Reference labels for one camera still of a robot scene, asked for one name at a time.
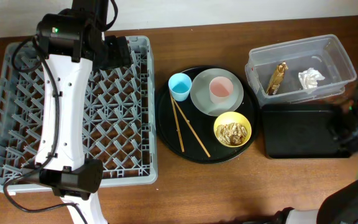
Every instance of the black round tray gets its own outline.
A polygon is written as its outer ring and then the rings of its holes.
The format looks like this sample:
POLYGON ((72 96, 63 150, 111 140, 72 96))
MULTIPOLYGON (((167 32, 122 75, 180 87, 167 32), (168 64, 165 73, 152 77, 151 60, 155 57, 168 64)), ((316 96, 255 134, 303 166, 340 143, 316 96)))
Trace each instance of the black round tray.
MULTIPOLYGON (((204 70, 219 68, 215 66, 200 66, 183 71, 192 80, 204 70)), ((244 152, 254 142, 259 132, 260 108, 255 93, 250 89, 241 78, 239 78, 244 88, 244 99, 236 112, 243 114, 250 122, 252 134, 249 141, 242 147, 225 147, 215 137, 213 125, 215 116, 208 116, 199 111, 189 97, 182 102, 178 102, 180 108, 189 119, 191 126, 203 142, 211 157, 205 154, 203 148, 194 137, 185 120, 177 110, 178 123, 183 141, 185 152, 181 152, 175 117, 173 115, 172 103, 168 90, 168 82, 158 91, 155 104, 155 116, 157 123, 157 134, 168 148, 174 153, 193 162, 202 164, 214 164, 228 161, 244 152)))

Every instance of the blue cup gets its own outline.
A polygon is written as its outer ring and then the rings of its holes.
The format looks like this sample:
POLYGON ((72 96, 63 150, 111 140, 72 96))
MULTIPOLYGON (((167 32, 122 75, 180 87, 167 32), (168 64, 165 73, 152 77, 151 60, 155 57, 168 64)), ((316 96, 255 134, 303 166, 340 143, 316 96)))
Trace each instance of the blue cup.
POLYGON ((168 81, 168 87, 173 99, 176 101, 183 101, 189 96, 191 78, 184 73, 174 74, 168 81))

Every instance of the wood surface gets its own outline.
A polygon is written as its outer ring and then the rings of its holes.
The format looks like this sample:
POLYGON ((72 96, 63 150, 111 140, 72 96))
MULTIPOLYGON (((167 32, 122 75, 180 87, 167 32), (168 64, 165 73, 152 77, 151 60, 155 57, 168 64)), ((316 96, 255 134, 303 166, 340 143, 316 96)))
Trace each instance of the wood surface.
MULTIPOLYGON (((156 89, 169 76, 196 65, 225 67, 246 78, 250 49, 324 34, 339 37, 358 74, 358 16, 217 26, 125 30, 115 35, 146 35, 155 60, 156 89)), ((0 39, 0 75, 6 45, 0 39)), ((285 207, 319 208, 323 200, 356 179, 358 154, 350 159, 271 160, 263 133, 239 157, 214 165, 186 161, 157 141, 158 179, 152 185, 99 190, 109 223, 217 223, 253 215, 273 215, 285 207)), ((29 208, 60 203, 51 192, 18 194, 29 208)), ((0 223, 71 223, 68 210, 28 214, 0 193, 0 223)))

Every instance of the white tissue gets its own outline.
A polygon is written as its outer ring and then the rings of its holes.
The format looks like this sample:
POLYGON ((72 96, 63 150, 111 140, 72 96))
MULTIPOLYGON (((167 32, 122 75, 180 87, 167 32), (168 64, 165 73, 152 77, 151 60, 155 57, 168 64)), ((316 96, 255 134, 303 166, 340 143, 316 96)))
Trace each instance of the white tissue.
POLYGON ((302 84, 304 90, 317 87, 318 80, 324 80, 325 78, 319 71, 314 68, 309 68, 304 72, 298 74, 299 81, 302 84))

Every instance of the chopstick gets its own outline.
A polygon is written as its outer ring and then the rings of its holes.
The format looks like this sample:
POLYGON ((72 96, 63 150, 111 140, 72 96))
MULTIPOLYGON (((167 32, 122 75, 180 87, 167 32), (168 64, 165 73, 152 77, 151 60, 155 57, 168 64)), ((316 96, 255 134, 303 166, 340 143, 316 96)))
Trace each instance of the chopstick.
POLYGON ((173 115, 175 116, 175 122, 177 124, 177 130, 178 130, 178 136, 179 136, 179 141, 180 141, 180 148, 182 152, 185 152, 185 148, 183 147, 183 141, 181 140, 181 134, 180 134, 180 128, 179 128, 179 122, 178 122, 178 117, 177 117, 177 111, 175 109, 175 104, 173 104, 173 102, 175 101, 172 98, 172 94, 171 91, 169 91, 169 95, 171 96, 171 103, 172 103, 172 109, 173 109, 173 115))
POLYGON ((189 128, 191 129, 191 132, 193 132, 193 134, 194 134, 194 136, 196 137, 198 143, 199 143, 199 144, 201 145, 201 147, 204 149, 204 152, 206 153, 206 155, 207 155, 208 157, 211 157, 211 155, 209 155, 208 150, 206 150, 204 144, 201 142, 201 140, 199 139, 198 135, 197 135, 196 132, 194 131, 193 127, 191 127, 191 124, 190 124, 189 120, 187 120, 185 114, 182 112, 182 110, 180 109, 178 103, 172 98, 172 96, 171 96, 171 100, 173 100, 173 102, 174 102, 174 103, 176 104, 176 106, 178 107, 179 112, 181 113, 181 115, 182 115, 183 118, 185 119, 187 125, 188 125, 189 128))

